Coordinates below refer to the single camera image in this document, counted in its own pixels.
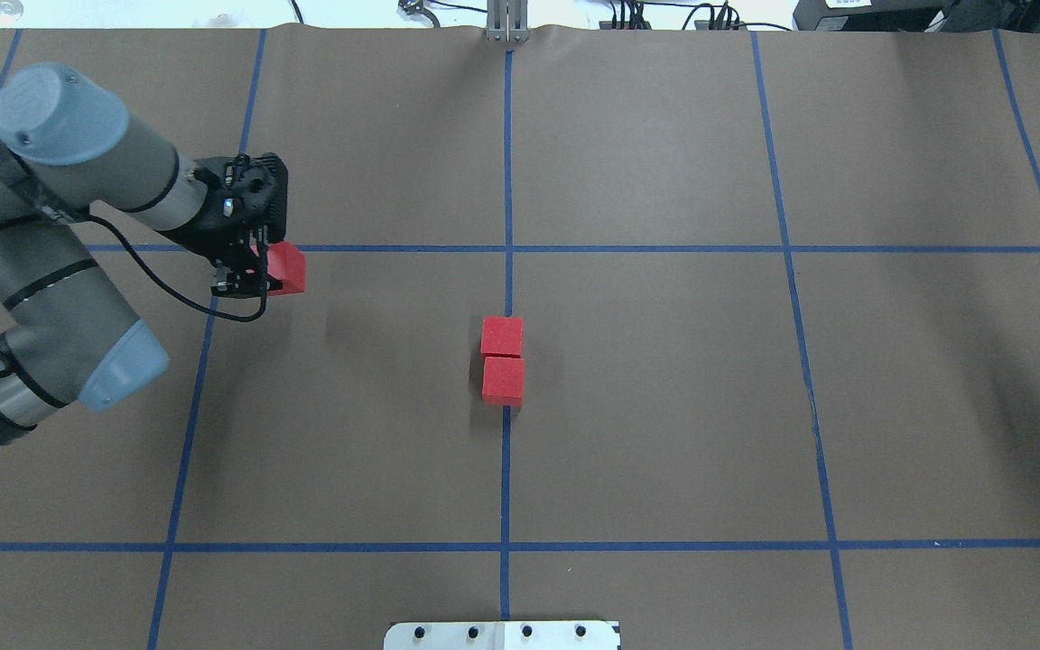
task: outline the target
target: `white label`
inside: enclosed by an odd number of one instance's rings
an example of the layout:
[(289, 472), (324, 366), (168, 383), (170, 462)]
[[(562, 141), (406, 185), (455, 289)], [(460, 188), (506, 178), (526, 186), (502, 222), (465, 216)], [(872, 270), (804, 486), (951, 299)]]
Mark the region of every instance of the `white label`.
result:
[(822, 18), (817, 24), (817, 31), (841, 31), (850, 22), (850, 17), (828, 17)]

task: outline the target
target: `blue joint cap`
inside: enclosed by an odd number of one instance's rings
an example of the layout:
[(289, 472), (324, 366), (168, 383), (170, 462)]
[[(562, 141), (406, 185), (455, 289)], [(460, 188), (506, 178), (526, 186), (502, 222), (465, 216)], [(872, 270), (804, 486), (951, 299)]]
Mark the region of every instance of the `blue joint cap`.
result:
[(147, 322), (131, 326), (95, 367), (79, 391), (79, 401), (92, 411), (106, 411), (166, 371), (166, 352)]
[(26, 66), (0, 90), (0, 140), (40, 164), (98, 159), (129, 124), (123, 99), (66, 63)]

